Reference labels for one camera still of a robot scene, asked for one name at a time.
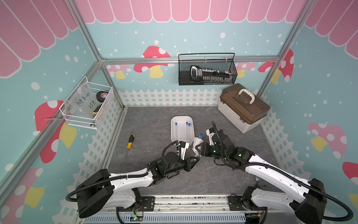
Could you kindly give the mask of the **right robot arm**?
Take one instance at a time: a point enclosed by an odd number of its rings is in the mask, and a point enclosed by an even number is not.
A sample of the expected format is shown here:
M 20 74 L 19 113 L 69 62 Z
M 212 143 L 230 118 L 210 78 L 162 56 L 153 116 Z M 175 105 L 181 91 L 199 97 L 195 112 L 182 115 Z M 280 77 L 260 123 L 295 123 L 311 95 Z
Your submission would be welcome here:
M 326 194 L 324 184 L 313 178 L 300 178 L 270 164 L 244 147 L 236 147 L 215 123 L 206 131 L 209 142 L 195 145 L 201 156 L 212 157 L 232 170 L 241 170 L 272 184 L 281 192 L 248 187 L 244 200 L 257 207 L 273 208 L 294 214 L 305 224 L 320 224 L 323 220 L 345 222 L 353 218 L 352 210 L 340 200 Z M 327 201 L 331 200 L 346 210 L 343 217 L 325 216 Z

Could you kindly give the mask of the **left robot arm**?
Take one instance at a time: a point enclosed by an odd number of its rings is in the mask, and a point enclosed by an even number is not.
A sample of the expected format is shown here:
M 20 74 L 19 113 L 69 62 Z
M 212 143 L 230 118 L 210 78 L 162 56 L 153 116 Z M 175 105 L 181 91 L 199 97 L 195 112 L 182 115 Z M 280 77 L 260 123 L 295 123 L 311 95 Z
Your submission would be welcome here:
M 66 201 L 75 202 L 80 218 L 95 215 L 105 208 L 120 207 L 137 211 L 144 204 L 139 189 L 159 184 L 184 170 L 189 172 L 199 157 L 186 155 L 189 144 L 174 141 L 161 156 L 138 171 L 116 174 L 101 169 L 70 192 Z

